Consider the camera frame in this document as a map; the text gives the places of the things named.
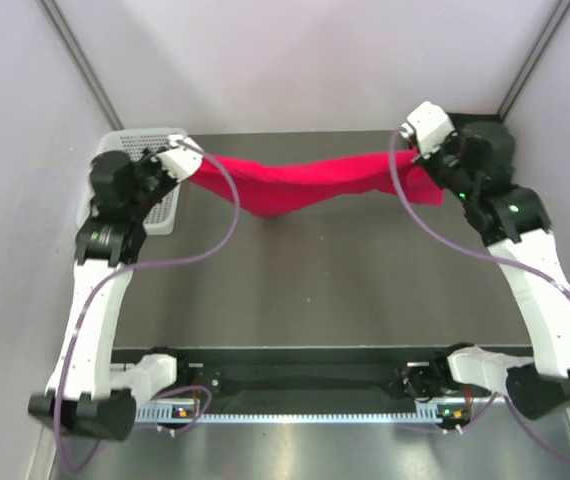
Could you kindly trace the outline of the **pink t shirt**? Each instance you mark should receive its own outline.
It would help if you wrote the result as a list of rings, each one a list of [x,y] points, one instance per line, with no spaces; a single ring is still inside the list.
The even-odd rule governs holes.
[[[395,154],[402,190],[410,203],[440,206],[444,193],[419,166],[414,152]],[[246,159],[216,155],[238,191],[240,206],[250,214],[269,218],[292,213],[341,195],[370,192],[397,195],[388,153],[376,152],[284,166],[267,166]],[[205,190],[233,203],[223,174],[210,162],[189,178]]]

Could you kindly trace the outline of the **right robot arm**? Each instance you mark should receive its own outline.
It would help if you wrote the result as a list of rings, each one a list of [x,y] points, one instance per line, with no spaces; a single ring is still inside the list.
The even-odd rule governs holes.
[[[506,396],[529,420],[570,407],[570,285],[552,223],[539,195],[513,180],[515,139],[495,122],[455,128],[417,126],[415,162],[461,202],[464,217],[500,266],[524,320],[529,357],[458,344],[442,355],[431,380],[452,396],[467,384]]]

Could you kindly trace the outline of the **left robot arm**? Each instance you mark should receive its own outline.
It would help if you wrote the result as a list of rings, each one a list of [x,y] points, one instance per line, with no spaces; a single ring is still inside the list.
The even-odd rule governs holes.
[[[154,354],[130,373],[114,377],[111,354],[132,265],[147,238],[144,221],[202,158],[184,147],[144,150],[134,161],[111,150],[90,163],[89,210],[75,238],[74,293],[63,346],[44,392],[28,402],[29,415],[61,434],[122,441],[137,407],[160,389],[181,396],[190,370]]]

